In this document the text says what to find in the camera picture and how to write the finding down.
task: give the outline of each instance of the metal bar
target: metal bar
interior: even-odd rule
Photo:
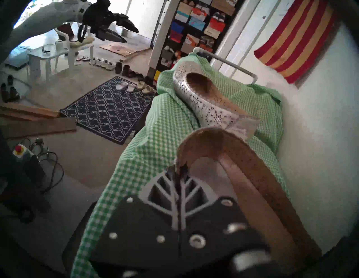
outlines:
[[[227,65],[229,65],[229,66],[231,66],[233,68],[235,68],[235,69],[238,69],[241,72],[244,72],[245,74],[248,74],[249,76],[251,76],[253,78],[253,81],[251,82],[251,84],[254,84],[258,79],[258,76],[255,75],[254,73],[251,73],[250,71],[248,71],[248,70],[246,70],[246,69],[244,69],[244,68],[242,68],[242,67],[240,67],[240,66],[238,66],[236,64],[233,64],[233,63],[227,61],[226,59],[223,59],[223,58],[221,58],[221,57],[219,57],[217,55],[214,55],[213,53],[208,52],[208,51],[206,51],[206,50],[204,50],[204,49],[202,49],[200,47],[195,47],[192,52],[194,54],[196,54],[198,52],[205,53],[206,55],[208,55],[208,56],[210,56],[212,58],[215,58],[215,59],[217,59],[217,60],[219,60],[219,61],[221,61],[221,62],[223,62],[223,63],[225,63],[225,64],[227,64]]]

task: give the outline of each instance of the brown cork footbed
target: brown cork footbed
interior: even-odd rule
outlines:
[[[286,193],[256,153],[240,138],[216,127],[200,128],[191,133],[178,147],[176,171],[188,168],[200,157],[218,157],[227,154],[241,169],[248,180],[263,196],[283,226],[291,234],[300,252],[307,259],[317,259],[321,250],[304,229]]]

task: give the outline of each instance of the toilet paper roll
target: toilet paper roll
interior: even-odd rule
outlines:
[[[61,51],[64,48],[64,42],[62,40],[58,40],[56,42],[56,51]]]

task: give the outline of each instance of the white slipper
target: white slipper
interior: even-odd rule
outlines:
[[[108,60],[103,60],[103,62],[101,63],[101,67],[105,69],[107,68],[107,65],[108,65]]]
[[[147,84],[144,81],[140,81],[140,82],[138,82],[136,88],[139,90],[143,90],[146,87],[146,85]]]
[[[129,85],[129,84],[128,84],[127,82],[120,82],[120,83],[117,84],[116,90],[119,90],[119,91],[120,91],[120,90],[126,88],[128,85]]]
[[[97,58],[92,58],[90,64],[95,66],[96,65]]]
[[[150,94],[150,93],[153,93],[154,90],[153,88],[150,86],[150,85],[147,85],[143,90],[142,90],[142,93],[147,95],[147,94]]]
[[[132,93],[135,87],[136,87],[135,84],[130,83],[129,86],[127,87],[127,92]]]
[[[102,59],[100,59],[100,58],[97,58],[96,59],[96,66],[98,66],[98,67],[101,67],[101,65],[102,65],[102,63],[103,63],[103,58]]]
[[[113,70],[114,68],[115,68],[115,64],[109,61],[106,70]]]

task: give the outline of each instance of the white door frame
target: white door frame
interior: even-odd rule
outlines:
[[[243,62],[280,2],[281,0],[261,0],[259,2],[251,18],[248,20],[236,43],[226,57],[226,60],[236,65],[240,65]],[[227,77],[232,77],[235,71],[234,68],[226,64],[222,64],[219,69],[219,72]]]
[[[239,9],[236,17],[234,18],[231,26],[229,27],[226,35],[224,36],[221,44],[219,45],[216,55],[221,58],[226,58],[236,43],[237,38],[241,34],[243,28],[247,24],[249,18],[252,16],[255,8],[257,7],[260,0],[245,0]],[[222,62],[216,59],[212,59],[211,67],[219,70]]]

